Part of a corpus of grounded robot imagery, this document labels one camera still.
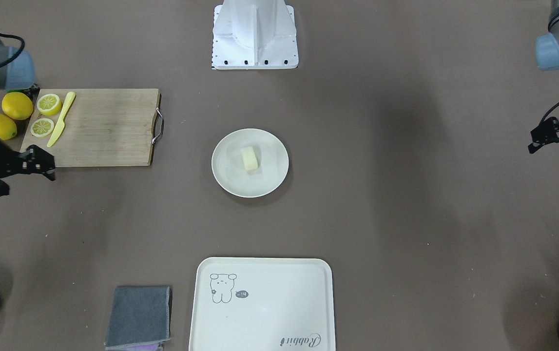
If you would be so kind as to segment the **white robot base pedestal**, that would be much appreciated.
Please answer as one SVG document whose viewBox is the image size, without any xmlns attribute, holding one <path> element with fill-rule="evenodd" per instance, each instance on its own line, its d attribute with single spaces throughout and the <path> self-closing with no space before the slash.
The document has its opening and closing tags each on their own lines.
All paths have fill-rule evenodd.
<svg viewBox="0 0 559 351">
<path fill-rule="evenodd" d="M 283 0 L 225 0 L 213 11 L 211 68 L 282 70 L 299 66 L 294 8 Z"/>
</svg>

